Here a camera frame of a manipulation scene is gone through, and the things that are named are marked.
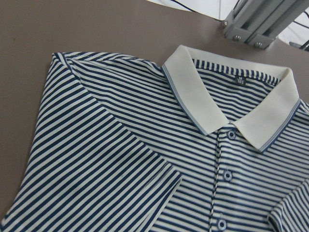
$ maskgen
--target striped sleeve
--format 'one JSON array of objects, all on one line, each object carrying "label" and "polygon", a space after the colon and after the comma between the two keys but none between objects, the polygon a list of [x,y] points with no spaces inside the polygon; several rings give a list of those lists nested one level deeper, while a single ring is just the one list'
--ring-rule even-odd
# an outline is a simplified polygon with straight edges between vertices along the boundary
[{"label": "striped sleeve", "polygon": [[267,218],[275,232],[309,231],[309,179],[283,198]]},{"label": "striped sleeve", "polygon": [[26,173],[2,232],[148,231],[181,174],[127,130],[55,54]]}]

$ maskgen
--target clothing tag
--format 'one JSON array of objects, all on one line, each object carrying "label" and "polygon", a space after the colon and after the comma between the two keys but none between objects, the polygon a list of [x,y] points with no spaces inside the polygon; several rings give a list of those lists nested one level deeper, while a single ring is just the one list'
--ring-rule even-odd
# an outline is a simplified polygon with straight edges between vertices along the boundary
[{"label": "clothing tag", "polygon": [[235,76],[235,83],[238,86],[245,86],[246,85],[246,77],[244,77],[244,76]]}]

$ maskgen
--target size label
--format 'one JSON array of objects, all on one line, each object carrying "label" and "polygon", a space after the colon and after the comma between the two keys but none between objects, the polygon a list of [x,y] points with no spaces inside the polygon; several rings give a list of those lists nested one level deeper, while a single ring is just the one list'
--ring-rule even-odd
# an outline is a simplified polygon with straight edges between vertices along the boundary
[{"label": "size label", "polygon": [[246,85],[246,77],[235,76],[235,83],[239,86],[245,86]]}]

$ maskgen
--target sleeve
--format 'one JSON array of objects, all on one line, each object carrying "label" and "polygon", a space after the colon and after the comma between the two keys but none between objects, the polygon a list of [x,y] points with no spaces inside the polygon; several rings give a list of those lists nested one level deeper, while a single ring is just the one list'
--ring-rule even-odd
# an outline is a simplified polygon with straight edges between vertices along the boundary
[{"label": "sleeve", "polygon": [[2,232],[148,231],[181,174],[54,54],[26,173]]},{"label": "sleeve", "polygon": [[267,219],[275,232],[308,232],[309,179],[284,197]]}]

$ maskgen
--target metal bracket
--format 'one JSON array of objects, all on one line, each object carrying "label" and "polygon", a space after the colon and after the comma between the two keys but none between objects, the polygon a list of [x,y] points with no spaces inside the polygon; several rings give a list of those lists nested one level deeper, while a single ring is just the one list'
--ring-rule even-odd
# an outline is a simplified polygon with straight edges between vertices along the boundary
[{"label": "metal bracket", "polygon": [[309,7],[309,0],[240,0],[223,22],[227,39],[265,49]]}]

